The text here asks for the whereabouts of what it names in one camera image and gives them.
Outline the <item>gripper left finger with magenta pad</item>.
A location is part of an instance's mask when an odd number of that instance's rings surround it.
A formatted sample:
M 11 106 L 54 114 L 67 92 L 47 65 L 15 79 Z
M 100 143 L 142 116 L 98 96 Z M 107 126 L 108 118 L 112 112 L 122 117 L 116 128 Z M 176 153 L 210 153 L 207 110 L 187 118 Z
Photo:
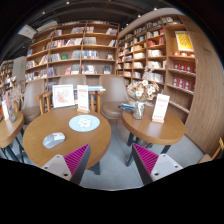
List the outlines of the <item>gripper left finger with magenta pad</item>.
M 54 156 L 42 169 L 79 185 L 90 155 L 90 145 L 86 144 L 65 156 Z

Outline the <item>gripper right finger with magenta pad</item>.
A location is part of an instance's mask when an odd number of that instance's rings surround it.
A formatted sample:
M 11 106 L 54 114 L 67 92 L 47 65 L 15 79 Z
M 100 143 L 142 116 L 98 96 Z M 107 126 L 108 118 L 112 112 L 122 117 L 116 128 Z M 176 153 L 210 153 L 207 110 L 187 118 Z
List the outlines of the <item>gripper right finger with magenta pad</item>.
M 132 155 L 144 185 L 182 169 L 169 155 L 158 155 L 137 144 L 132 144 Z

